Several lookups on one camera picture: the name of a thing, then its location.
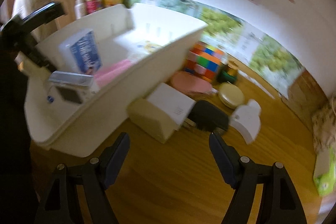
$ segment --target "round container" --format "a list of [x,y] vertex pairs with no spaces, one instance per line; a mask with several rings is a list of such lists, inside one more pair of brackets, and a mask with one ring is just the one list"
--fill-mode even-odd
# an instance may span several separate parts
[[231,109],[235,109],[244,103],[244,94],[235,85],[230,83],[223,83],[218,89],[218,97],[224,105]]

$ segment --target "blue label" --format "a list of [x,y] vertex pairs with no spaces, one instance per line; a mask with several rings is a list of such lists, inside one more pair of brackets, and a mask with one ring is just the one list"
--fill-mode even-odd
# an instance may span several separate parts
[[70,46],[70,50],[82,73],[96,72],[100,68],[100,57],[92,31]]

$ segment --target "gold lid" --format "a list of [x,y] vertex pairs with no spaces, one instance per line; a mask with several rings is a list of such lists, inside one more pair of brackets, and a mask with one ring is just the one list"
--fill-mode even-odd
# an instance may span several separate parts
[[236,63],[234,63],[233,61],[229,61],[227,64],[227,74],[231,75],[231,76],[236,76],[238,74],[238,65]]
[[235,85],[223,83],[218,89],[218,96],[222,103],[231,109],[235,109],[244,103],[244,94]]

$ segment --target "white bottle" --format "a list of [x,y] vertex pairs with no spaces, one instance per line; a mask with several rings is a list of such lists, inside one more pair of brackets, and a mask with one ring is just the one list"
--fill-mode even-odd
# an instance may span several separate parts
[[76,19],[80,19],[86,16],[84,0],[76,0],[75,15],[76,15]]

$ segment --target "bottle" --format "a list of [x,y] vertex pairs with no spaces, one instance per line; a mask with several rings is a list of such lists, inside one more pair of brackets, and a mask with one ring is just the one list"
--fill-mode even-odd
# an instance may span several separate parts
[[75,15],[76,15],[76,19],[80,19],[86,16],[84,0],[76,0]]
[[87,14],[92,14],[97,10],[96,0],[85,0]]

